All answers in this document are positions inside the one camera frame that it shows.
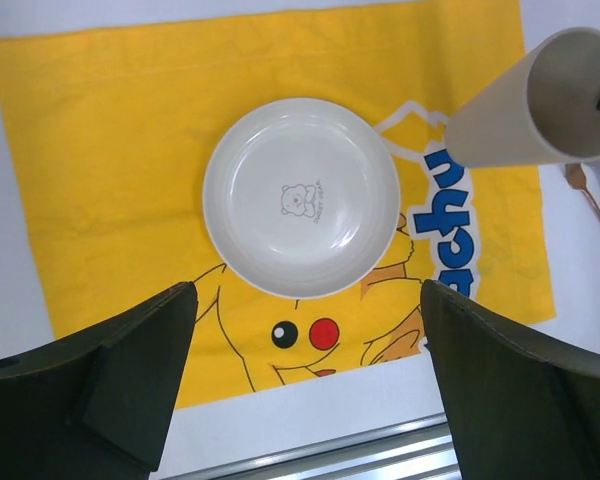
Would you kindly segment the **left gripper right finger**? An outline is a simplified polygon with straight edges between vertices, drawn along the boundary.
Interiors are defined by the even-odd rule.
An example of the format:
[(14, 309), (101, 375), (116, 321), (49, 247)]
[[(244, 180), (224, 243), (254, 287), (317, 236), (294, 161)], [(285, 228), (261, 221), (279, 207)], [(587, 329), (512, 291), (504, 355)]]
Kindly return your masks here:
[(427, 280), (421, 310), (465, 479), (600, 479), (600, 354)]

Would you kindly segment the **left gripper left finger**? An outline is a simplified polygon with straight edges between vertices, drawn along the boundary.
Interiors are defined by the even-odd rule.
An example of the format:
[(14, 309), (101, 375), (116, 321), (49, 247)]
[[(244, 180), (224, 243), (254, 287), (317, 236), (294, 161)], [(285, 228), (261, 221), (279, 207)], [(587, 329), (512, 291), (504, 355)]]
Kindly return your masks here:
[(0, 359), (0, 479), (146, 479), (158, 470), (197, 315), (175, 284)]

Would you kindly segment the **beige paper cup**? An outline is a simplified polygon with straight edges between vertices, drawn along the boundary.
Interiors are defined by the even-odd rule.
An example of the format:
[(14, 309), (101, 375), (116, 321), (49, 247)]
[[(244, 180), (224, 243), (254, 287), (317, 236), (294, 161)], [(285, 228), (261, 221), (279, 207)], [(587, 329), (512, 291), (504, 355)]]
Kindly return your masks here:
[(465, 168), (600, 159), (600, 30), (559, 31), (447, 123), (451, 159)]

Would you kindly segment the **wooden fork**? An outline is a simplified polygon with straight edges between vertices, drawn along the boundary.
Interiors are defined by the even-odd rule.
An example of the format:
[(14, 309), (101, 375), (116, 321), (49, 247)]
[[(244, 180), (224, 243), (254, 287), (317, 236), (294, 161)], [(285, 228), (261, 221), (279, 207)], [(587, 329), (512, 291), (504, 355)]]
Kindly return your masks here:
[(565, 179), (572, 189), (578, 190), (584, 195), (600, 223), (600, 207), (588, 189), (587, 178), (582, 166), (580, 164), (568, 164), (565, 167)]

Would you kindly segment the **white paper plate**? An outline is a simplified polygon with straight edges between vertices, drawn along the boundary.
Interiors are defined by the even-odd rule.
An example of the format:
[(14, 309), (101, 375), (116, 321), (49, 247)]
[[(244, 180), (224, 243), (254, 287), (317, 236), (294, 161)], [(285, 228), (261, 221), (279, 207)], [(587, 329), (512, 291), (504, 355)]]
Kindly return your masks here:
[(397, 230), (395, 163), (359, 115), (288, 98), (237, 120), (203, 182), (206, 230), (223, 262), (283, 298), (338, 293), (370, 273)]

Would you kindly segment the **yellow pikachu cloth placemat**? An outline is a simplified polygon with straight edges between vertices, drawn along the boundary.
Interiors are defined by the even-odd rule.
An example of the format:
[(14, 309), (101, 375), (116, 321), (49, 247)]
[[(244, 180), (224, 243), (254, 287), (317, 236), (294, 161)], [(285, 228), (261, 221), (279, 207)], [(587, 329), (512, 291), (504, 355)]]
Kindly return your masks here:
[[(533, 167), (455, 170), (449, 115), (523, 53), (515, 1), (420, 1), (0, 39), (0, 107), (53, 332), (181, 280), (199, 311), (179, 407), (420, 354), (421, 283), (525, 324), (555, 314)], [(233, 274), (202, 182), (254, 108), (315, 97), (372, 124), (401, 217), (379, 267), (293, 301)]]

